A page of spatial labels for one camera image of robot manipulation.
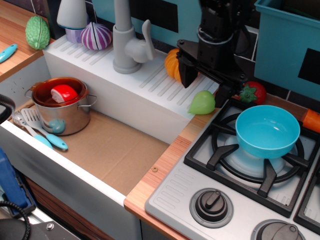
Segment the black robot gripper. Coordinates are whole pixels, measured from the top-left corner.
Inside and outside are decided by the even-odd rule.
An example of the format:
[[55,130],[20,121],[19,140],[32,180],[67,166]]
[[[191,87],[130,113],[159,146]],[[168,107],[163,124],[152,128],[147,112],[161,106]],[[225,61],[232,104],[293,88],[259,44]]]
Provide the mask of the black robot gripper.
[[184,39],[177,41],[182,85],[188,88],[199,73],[220,84],[215,93],[216,108],[222,108],[236,94],[234,88],[241,88],[248,79],[235,61],[235,55],[241,56],[248,50],[246,48],[236,52],[240,33],[248,37],[245,25],[233,28],[225,38],[218,38],[200,25],[197,29],[197,42]]

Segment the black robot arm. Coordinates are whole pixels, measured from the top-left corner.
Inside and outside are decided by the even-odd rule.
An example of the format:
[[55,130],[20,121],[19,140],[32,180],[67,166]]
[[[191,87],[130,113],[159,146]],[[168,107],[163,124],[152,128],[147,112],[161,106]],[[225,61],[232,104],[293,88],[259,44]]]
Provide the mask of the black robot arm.
[[185,88],[198,74],[219,84],[215,106],[221,108],[232,96],[242,91],[248,80],[236,63],[235,56],[244,55],[247,49],[237,51],[240,34],[248,43],[246,27],[254,13],[248,0],[201,0],[201,21],[197,28],[198,41],[180,39],[176,54],[180,78]]

